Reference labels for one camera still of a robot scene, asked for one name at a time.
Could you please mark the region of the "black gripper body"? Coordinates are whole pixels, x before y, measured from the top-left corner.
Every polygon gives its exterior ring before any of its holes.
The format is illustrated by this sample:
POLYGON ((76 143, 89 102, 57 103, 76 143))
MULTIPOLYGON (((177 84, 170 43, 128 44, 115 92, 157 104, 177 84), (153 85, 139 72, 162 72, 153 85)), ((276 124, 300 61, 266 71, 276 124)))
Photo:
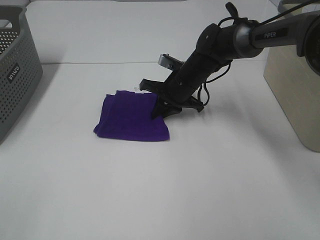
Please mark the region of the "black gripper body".
POLYGON ((179 70, 171 71, 164 82, 143 79, 139 89, 160 96, 165 105, 192 108, 200 112, 203 104, 192 94, 219 67, 217 60, 194 51, 179 70))

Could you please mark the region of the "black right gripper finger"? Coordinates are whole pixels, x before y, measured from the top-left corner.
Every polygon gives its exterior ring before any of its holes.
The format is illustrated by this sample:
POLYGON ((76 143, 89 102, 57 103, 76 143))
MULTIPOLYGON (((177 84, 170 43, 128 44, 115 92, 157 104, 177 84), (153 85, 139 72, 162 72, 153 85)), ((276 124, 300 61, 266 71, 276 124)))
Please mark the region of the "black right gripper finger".
POLYGON ((160 96, 156 95, 155 97, 155 103, 154 103, 154 107, 152 112, 153 113, 161 113, 162 112, 162 99, 160 98, 160 96))

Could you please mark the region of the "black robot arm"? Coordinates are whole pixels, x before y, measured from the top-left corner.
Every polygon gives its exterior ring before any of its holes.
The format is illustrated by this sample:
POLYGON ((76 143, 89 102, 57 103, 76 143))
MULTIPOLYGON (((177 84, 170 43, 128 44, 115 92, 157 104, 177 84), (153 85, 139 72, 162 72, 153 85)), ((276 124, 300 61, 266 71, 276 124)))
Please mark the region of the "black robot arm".
POLYGON ((232 24, 222 27, 210 24, 199 36, 195 50, 186 61, 162 54, 158 63, 171 70, 163 82, 143 79, 140 90, 156 94, 151 117, 168 117, 184 108, 202 111, 205 104, 194 97, 207 88, 210 75, 221 68, 230 68, 235 59, 258 56, 263 49, 296 46, 299 57, 305 57, 310 68, 320 71, 320 13, 311 11, 292 15, 291 10, 258 22, 240 17, 236 7, 225 5, 232 24))

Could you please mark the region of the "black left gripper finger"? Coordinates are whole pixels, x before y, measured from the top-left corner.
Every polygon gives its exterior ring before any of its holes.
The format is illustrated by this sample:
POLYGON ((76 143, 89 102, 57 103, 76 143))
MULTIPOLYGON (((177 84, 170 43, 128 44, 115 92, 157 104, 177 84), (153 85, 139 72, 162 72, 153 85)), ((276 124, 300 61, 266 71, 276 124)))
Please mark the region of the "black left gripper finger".
POLYGON ((165 104, 162 102, 162 111, 161 112, 151 112, 151 118, 155 119, 159 116, 166 118, 171 115, 179 114, 182 111, 181 107, 177 107, 170 104, 165 104))

